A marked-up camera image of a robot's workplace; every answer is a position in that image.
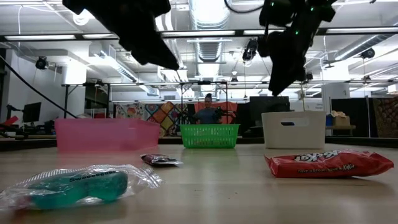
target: small candy packet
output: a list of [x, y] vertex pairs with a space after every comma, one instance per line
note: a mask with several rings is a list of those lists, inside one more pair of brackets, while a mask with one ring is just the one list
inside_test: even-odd
[[176, 160], [176, 158], [161, 154], [144, 154], [141, 155], [141, 159], [152, 166], [169, 166], [183, 164], [183, 162]]

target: table surface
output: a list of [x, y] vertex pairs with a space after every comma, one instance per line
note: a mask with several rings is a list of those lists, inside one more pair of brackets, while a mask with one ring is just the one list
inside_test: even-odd
[[[396, 149], [326, 145], [356, 149], [398, 161]], [[53, 211], [0, 212], [1, 223], [398, 223], [398, 171], [361, 179], [276, 179], [263, 155], [309, 150], [270, 150], [262, 145], [236, 149], [157, 149], [114, 154], [57, 154], [55, 148], [0, 153], [0, 188], [38, 172], [92, 164], [141, 166], [142, 153], [163, 153], [182, 167], [156, 172], [166, 180], [158, 189], [107, 204]]]

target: teal plastic object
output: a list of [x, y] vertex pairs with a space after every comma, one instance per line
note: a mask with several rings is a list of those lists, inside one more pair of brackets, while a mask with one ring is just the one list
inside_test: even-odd
[[57, 209], [73, 206], [85, 197], [96, 197], [111, 202], [127, 190], [125, 172], [73, 172], [56, 175], [32, 184], [31, 201], [39, 209]]

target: candy wrapper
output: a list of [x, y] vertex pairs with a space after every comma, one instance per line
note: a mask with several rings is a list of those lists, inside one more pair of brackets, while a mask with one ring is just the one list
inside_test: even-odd
[[165, 156], [161, 154], [148, 154], [142, 155], [141, 159], [152, 166], [170, 166], [170, 165], [180, 165], [183, 162], [176, 160], [173, 157]]
[[278, 156], [266, 161], [276, 177], [367, 177], [394, 167], [389, 159], [375, 152], [350, 150]]
[[57, 209], [113, 202], [157, 188], [162, 179], [151, 169], [132, 165], [96, 165], [37, 174], [0, 193], [0, 210]]

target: cardboard box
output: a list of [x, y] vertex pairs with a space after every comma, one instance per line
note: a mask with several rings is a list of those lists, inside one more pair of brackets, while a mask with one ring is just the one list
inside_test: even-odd
[[349, 116], [341, 117], [341, 116], [337, 116], [335, 118], [333, 118], [333, 125], [334, 126], [350, 126], [351, 123], [349, 121]]

